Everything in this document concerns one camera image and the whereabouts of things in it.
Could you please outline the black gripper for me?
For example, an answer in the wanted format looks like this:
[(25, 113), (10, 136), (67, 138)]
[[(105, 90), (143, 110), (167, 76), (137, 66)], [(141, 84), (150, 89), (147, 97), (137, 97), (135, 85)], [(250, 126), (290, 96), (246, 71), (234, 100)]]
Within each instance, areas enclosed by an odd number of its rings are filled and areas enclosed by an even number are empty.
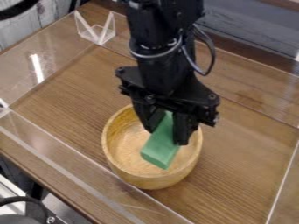
[(197, 76), (195, 48), (145, 49), (131, 47), (137, 66), (117, 70), (121, 92), (131, 97), (135, 113), (145, 129), (154, 133), (166, 112), (173, 112), (173, 138), (187, 145), (199, 125), (215, 125), (219, 118), (221, 97)]

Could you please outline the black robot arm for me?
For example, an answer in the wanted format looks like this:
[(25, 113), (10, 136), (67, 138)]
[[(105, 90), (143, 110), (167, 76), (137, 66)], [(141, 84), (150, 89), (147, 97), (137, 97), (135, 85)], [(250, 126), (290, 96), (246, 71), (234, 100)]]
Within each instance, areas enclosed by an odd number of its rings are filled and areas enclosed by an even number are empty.
[(129, 49), (135, 66), (117, 70), (121, 92), (131, 98), (145, 129), (158, 129), (173, 112), (173, 141), (190, 142), (201, 124), (215, 125), (221, 97), (197, 78), (210, 68), (197, 64), (195, 39), (215, 56), (211, 37), (197, 21), (205, 16), (205, 0), (121, 0), (130, 29)]

